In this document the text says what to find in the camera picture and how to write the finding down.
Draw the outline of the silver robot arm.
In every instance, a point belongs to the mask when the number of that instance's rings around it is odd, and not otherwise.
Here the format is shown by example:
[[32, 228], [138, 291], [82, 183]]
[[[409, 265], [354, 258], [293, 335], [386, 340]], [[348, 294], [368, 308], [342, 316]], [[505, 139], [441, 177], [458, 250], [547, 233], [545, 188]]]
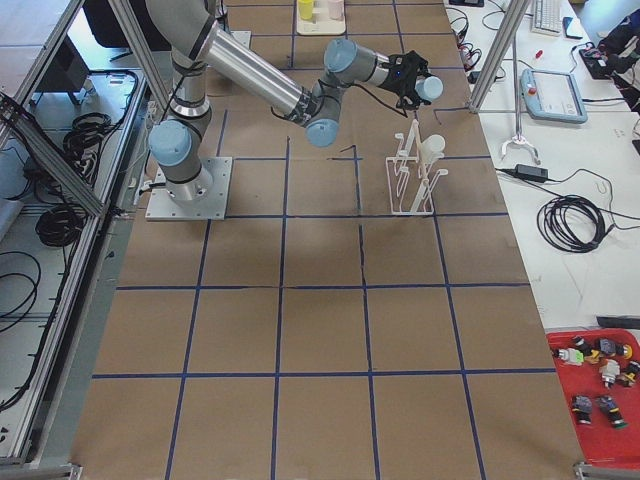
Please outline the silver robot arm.
[[406, 114], [428, 105], [443, 92], [439, 78], [415, 51], [383, 55], [352, 40], [331, 40], [324, 53], [324, 73], [307, 89], [234, 38], [220, 2], [149, 1], [150, 19], [171, 47], [173, 92], [169, 109], [175, 119], [209, 122], [206, 71], [213, 68], [262, 98], [276, 117], [304, 128], [316, 147], [337, 137], [346, 89], [370, 84], [397, 95], [394, 111]]

